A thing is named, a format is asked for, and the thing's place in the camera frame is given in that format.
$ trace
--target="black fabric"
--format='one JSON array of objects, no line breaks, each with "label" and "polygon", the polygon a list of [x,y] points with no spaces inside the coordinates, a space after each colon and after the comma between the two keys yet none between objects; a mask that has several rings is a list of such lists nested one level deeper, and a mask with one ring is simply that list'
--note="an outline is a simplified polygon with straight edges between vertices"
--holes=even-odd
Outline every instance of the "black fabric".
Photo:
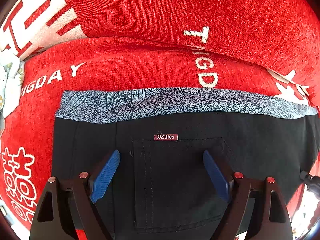
[{"label": "black fabric", "polygon": [[[288,202],[319,152],[318,115],[277,119],[240,113],[185,113],[112,124],[56,118],[52,175],[89,171],[118,149],[119,167],[96,206],[115,239],[210,239],[226,207],[202,164],[207,148],[234,171],[254,179],[273,176]],[[154,141],[178,134],[179,141]],[[247,229],[246,214],[239,232]]]}]

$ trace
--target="gray patterned fabric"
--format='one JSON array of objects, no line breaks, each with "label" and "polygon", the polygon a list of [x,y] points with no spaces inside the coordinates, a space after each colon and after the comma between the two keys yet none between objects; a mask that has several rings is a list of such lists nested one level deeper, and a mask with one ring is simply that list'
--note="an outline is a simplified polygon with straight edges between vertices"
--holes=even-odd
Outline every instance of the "gray patterned fabric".
[{"label": "gray patterned fabric", "polygon": [[151,88],[114,92],[65,91],[56,117],[111,123],[163,114],[237,112],[297,119],[316,108],[255,93],[207,88]]}]

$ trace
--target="red reflective screw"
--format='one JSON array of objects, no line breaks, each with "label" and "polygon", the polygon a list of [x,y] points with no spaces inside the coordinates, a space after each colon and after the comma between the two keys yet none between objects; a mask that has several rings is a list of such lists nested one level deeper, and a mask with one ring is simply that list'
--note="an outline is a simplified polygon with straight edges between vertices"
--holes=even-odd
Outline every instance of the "red reflective screw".
[{"label": "red reflective screw", "polygon": [[276,180],[273,177],[267,177],[269,183],[274,183]]},{"label": "red reflective screw", "polygon": [[235,172],[234,176],[237,178],[237,179],[242,179],[243,178],[243,174],[241,172]]}]

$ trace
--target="black garment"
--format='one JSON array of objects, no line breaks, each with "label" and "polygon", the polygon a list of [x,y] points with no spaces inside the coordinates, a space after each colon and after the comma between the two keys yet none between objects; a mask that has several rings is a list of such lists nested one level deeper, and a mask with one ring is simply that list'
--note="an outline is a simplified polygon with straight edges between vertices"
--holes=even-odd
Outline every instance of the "black garment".
[{"label": "black garment", "polygon": [[[106,152],[117,149],[120,165],[96,203],[113,236],[208,240],[227,203],[215,194],[202,162],[204,150],[220,152],[234,171],[249,178],[274,177],[288,202],[301,183],[300,171],[310,171],[316,160],[319,129],[318,115],[278,119],[208,112],[110,124],[56,118],[52,175],[67,179],[90,172]],[[154,141],[155,134],[178,134],[179,140]],[[239,232],[249,221],[250,213]]]}]

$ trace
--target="white outlined design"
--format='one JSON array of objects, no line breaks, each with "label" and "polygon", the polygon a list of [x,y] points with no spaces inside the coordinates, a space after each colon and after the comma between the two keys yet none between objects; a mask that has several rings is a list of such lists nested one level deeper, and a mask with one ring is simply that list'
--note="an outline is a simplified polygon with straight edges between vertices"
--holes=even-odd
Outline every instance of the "white outlined design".
[{"label": "white outlined design", "polygon": [[4,152],[1,153],[1,158],[3,160],[5,190],[12,200],[12,208],[18,217],[32,223],[37,206],[35,203],[37,192],[30,180],[32,175],[30,166],[34,164],[35,157],[26,154],[23,147],[19,148],[17,154],[10,154],[6,147]]}]

